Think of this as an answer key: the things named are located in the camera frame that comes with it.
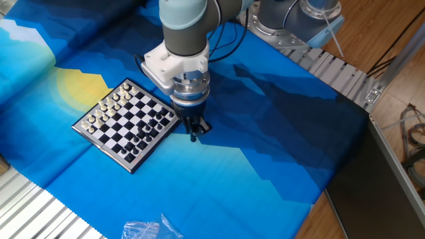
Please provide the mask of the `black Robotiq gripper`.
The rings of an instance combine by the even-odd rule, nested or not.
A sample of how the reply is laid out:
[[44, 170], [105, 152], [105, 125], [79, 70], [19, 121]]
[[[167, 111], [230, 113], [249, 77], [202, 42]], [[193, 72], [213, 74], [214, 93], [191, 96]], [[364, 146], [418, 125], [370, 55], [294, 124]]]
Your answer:
[[190, 135], [191, 141], [196, 141], [196, 136], [204, 135], [212, 129], [212, 125], [205, 121], [203, 117], [207, 106], [206, 102], [186, 106], [178, 104], [174, 99], [171, 99], [171, 105], [175, 114], [184, 124], [186, 133]]

